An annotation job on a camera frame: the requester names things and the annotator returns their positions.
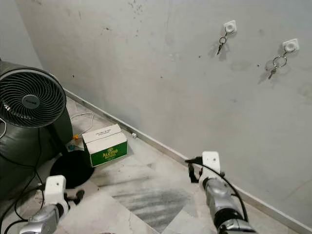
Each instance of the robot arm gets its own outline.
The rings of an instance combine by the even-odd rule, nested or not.
[[[66,179],[62,175],[49,176],[46,180],[43,208],[33,215],[19,234],[52,234],[57,229],[59,221],[68,213],[72,200],[77,205],[84,191],[77,192],[77,197],[67,197],[65,193]]]
[[[203,152],[202,157],[186,160],[208,166],[220,174],[217,152]],[[194,168],[189,164],[191,182],[198,182],[206,193],[207,205],[218,234],[257,233],[243,218],[237,207],[230,186],[215,173],[203,167],[199,180],[195,180]]]

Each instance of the black fan base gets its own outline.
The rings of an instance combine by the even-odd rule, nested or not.
[[[86,182],[94,172],[94,168],[85,163],[84,151],[75,150],[61,156],[53,164],[50,175],[63,175],[66,178],[66,188],[75,188]]]

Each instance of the black cable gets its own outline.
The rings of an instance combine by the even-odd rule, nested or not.
[[[7,234],[8,231],[9,231],[9,229],[10,229],[13,225],[15,225],[15,224],[17,224],[17,223],[23,223],[23,222],[27,222],[27,221],[25,221],[25,220],[17,220],[17,221],[15,221],[15,222],[11,223],[11,224],[5,229],[5,231],[4,231],[3,234]]]
[[[236,190],[236,188],[224,177],[224,175],[220,174],[219,172],[217,172],[216,170],[212,169],[211,167],[208,167],[204,164],[201,164],[201,163],[197,163],[197,162],[192,162],[193,164],[197,164],[199,166],[202,166],[202,167],[205,167],[207,169],[209,169],[210,171],[212,171],[213,173],[217,174],[222,180],[224,180],[229,186],[230,188],[234,191],[235,195],[237,196],[239,202],[240,202],[240,205],[242,207],[242,211],[243,211],[243,214],[244,214],[244,220],[246,222],[249,221],[248,219],[248,214],[247,214],[247,211],[246,211],[246,207],[244,205],[244,202],[243,202],[243,199],[241,198],[241,196],[239,195],[238,191]]]
[[[37,175],[38,176],[38,179],[40,180],[41,184],[42,183],[42,180],[37,172],[37,165],[39,163],[39,159],[41,157],[41,153],[42,153],[42,146],[41,146],[41,140],[40,140],[40,128],[38,128],[38,143],[39,143],[39,155],[38,155],[38,158],[37,158],[37,161],[36,161],[36,164],[34,166],[29,166],[29,165],[24,165],[24,164],[21,164],[21,163],[17,163],[17,162],[14,162],[6,157],[4,157],[3,155],[0,154],[0,156],[2,156],[2,158],[16,164],[16,165],[19,165],[19,166],[24,166],[24,167],[32,167],[34,168],[34,175],[33,177],[30,179],[30,181],[26,184],[26,186],[23,188],[22,192],[20,193],[20,195],[18,196],[18,198],[5,210],[5,212],[3,213],[3,215],[1,216],[0,218],[0,233],[1,233],[1,228],[2,228],[2,222],[4,220],[4,217],[5,215],[10,211],[10,209],[14,206],[14,209],[15,209],[15,212],[17,214],[17,216],[19,216],[21,218],[21,221],[26,221],[26,219],[22,218],[18,213],[17,213],[17,202],[24,196],[24,192],[25,190],[27,189],[27,187],[30,185],[30,183],[33,181],[33,179],[35,178],[35,176]],[[44,196],[43,196],[43,199],[42,199],[42,204],[41,204],[41,208],[43,206],[43,202],[44,202]]]

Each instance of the white wall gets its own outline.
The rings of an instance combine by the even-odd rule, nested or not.
[[[0,0],[0,58],[41,68],[41,63],[13,0]]]
[[[312,227],[312,2],[17,0],[62,85]],[[216,56],[221,25],[238,33]],[[281,42],[301,51],[265,80]]]

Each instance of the marble floor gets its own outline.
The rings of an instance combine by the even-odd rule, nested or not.
[[[67,99],[70,116],[90,112]],[[90,125],[90,116],[72,120],[73,131],[80,133]],[[112,123],[95,114],[90,131]],[[188,170],[139,138],[123,131],[128,138],[129,154],[96,167],[92,177],[79,188],[85,197],[72,205],[60,222],[56,234],[215,234],[206,197],[198,184],[191,184]],[[80,142],[72,142],[81,147]],[[46,178],[54,160],[46,162],[39,173]],[[19,209],[27,216],[38,208],[40,194],[35,194]],[[259,234],[295,234],[280,222],[246,204],[251,225]],[[17,220],[12,212],[6,227]],[[18,233],[23,224],[11,229]]]

